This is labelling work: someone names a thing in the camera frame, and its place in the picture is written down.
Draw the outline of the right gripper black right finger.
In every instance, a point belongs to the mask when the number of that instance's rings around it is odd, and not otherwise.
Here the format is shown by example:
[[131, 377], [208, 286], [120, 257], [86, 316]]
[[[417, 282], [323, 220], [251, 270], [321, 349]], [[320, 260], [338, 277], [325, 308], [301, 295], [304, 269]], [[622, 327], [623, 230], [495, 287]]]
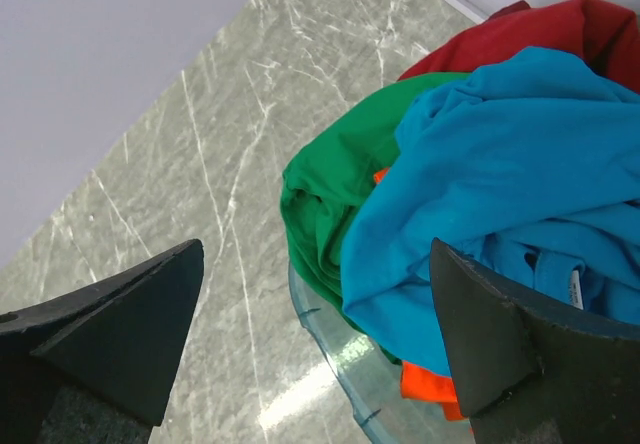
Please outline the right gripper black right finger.
[[638, 326], [549, 298], [439, 239], [430, 274], [476, 442], [638, 443]]

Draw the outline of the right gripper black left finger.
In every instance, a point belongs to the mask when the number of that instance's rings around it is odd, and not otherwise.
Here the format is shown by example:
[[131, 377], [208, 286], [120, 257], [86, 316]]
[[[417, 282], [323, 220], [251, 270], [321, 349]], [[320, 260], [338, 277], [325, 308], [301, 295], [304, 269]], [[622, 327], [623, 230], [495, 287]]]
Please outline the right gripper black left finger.
[[4, 443], [146, 443], [204, 275], [200, 240], [1, 317]]

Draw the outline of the blue t-shirt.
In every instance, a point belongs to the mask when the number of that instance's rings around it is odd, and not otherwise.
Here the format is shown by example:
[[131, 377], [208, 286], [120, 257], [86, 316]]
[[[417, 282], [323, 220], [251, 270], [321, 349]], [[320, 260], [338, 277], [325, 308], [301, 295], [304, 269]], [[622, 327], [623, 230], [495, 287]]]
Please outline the blue t-shirt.
[[422, 93], [399, 156], [341, 246], [344, 314], [396, 357], [450, 372], [432, 295], [441, 240], [528, 288], [639, 320], [639, 96], [529, 47]]

